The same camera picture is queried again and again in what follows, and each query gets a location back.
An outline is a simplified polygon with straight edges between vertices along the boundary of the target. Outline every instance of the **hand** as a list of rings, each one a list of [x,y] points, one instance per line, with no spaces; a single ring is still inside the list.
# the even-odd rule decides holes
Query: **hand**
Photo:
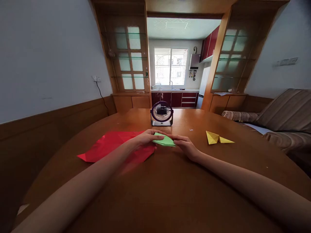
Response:
[[[176,146],[179,146],[187,157],[193,162],[199,162],[202,152],[199,151],[188,137],[168,134],[168,137],[174,140]]]
[[[167,135],[166,133],[156,130],[156,129],[147,129],[145,132],[137,135],[136,137],[130,139],[137,147],[147,144],[153,140],[163,140],[164,136],[154,135],[155,133],[160,133]]]

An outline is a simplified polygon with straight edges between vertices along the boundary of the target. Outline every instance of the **water heater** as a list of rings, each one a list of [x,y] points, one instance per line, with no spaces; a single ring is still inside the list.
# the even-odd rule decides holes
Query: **water heater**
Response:
[[[198,70],[200,63],[200,54],[191,54],[189,70]]]

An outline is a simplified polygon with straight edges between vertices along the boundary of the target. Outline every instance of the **white paper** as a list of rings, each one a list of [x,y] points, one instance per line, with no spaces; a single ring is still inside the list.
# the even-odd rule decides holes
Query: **white paper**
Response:
[[[245,124],[255,130],[257,130],[258,132],[260,132],[262,135],[268,133],[268,132],[272,132],[270,129],[266,129],[266,128],[262,128],[262,127],[259,127],[259,126],[255,126],[255,125],[252,125],[252,124]]]
[[[217,95],[220,95],[220,96],[224,96],[224,95],[232,94],[232,93],[229,93],[229,92],[214,92],[214,94],[217,94]]]

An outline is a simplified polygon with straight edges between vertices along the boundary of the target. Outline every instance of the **fan grille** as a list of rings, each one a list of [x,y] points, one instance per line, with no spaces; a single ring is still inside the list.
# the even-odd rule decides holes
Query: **fan grille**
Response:
[[[157,121],[167,121],[171,115],[172,108],[165,101],[160,101],[152,107],[152,116]]]

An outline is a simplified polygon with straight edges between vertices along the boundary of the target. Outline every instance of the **refrigerator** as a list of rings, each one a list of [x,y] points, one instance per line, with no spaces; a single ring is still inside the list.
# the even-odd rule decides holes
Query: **refrigerator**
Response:
[[[203,74],[202,74],[200,91],[199,91],[198,103],[197,103],[197,108],[199,109],[201,109],[201,106],[202,106],[204,92],[205,92],[207,78],[208,78],[209,73],[210,73],[210,67],[204,68]]]

